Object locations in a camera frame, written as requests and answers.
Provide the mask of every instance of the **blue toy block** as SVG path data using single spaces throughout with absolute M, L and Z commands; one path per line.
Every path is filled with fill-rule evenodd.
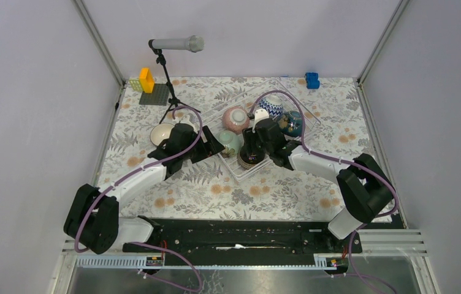
M 307 81 L 307 89 L 319 89 L 321 86 L 319 74 L 316 72 L 307 72 L 305 74 L 305 80 Z

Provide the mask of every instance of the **metal floor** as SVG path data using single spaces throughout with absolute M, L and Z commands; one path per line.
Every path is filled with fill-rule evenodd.
M 420 293 L 411 261 L 406 257 L 354 257 L 362 274 L 371 274 L 393 285 L 399 293 Z M 314 279 L 323 271 L 308 270 L 201 270 L 204 288 L 200 293 L 373 293 L 356 277 Z M 190 270 L 164 269 L 157 273 L 187 287 L 196 288 Z M 384 292 L 390 290 L 376 283 Z M 152 279 L 143 279 L 134 269 L 76 268 L 69 293 L 189 293 Z

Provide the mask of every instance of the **yellow block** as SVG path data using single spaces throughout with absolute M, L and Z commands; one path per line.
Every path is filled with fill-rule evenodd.
M 144 89 L 142 89 L 142 85 L 140 84 L 140 80 L 138 78 L 129 78 L 129 84 L 131 85 L 131 88 L 135 92 L 144 91 Z
M 149 68 L 145 67 L 140 71 L 139 80 L 145 93 L 153 92 L 154 80 Z

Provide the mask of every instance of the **bowl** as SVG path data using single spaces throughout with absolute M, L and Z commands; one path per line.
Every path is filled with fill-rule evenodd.
M 230 107 L 223 113 L 221 119 L 223 121 L 223 126 L 236 134 L 240 134 L 242 130 L 246 129 L 250 124 L 247 112 L 245 108 L 241 106 Z
M 263 159 L 265 159 L 265 153 L 259 152 L 257 154 L 252 153 L 250 155 L 247 155 L 245 147 L 242 147 L 238 154 L 238 164 L 246 170 L 253 168 L 255 165 L 262 162 Z
M 282 115 L 274 118 L 274 121 L 279 124 L 281 132 L 290 137 L 300 137 L 303 131 L 303 116 L 294 110 L 287 111 Z
M 217 133 L 216 139 L 225 147 L 225 150 L 220 152 L 223 157 L 236 156 L 242 145 L 238 135 L 229 130 L 222 130 Z
M 171 130 L 174 127 L 175 126 L 173 126 L 172 124 L 168 124 L 166 122 L 154 127 L 153 130 L 151 130 L 150 134 L 151 143 L 155 146 L 158 146 L 165 139 L 169 139 Z
M 281 103 L 281 99 L 276 95 L 268 95 L 263 97 L 259 103 L 259 107 L 267 110 L 270 117 L 274 118 L 278 115 L 283 114 L 283 104 Z

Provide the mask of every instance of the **white bowl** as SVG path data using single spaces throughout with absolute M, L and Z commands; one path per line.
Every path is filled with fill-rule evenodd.
M 151 143 L 155 146 L 158 146 L 165 139 L 169 139 L 169 135 L 171 135 L 171 130 L 174 127 L 175 126 L 173 126 L 172 124 L 168 124 L 166 122 L 154 127 L 153 130 L 151 130 L 150 134 Z

